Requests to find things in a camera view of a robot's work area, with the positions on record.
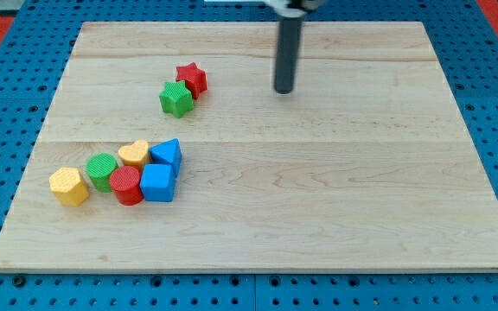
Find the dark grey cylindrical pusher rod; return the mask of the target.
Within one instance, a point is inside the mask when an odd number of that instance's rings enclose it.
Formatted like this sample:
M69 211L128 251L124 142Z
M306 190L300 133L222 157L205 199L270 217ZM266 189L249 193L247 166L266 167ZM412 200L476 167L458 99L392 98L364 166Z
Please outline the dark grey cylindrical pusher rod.
M294 89L303 21L304 15L278 18L273 82L276 93L289 94Z

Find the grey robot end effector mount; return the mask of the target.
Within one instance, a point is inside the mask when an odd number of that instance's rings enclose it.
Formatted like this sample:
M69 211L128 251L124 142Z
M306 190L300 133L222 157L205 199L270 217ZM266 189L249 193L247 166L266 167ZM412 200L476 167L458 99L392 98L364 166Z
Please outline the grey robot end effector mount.
M327 0L205 0L211 5L264 5L282 17L301 17L318 10Z

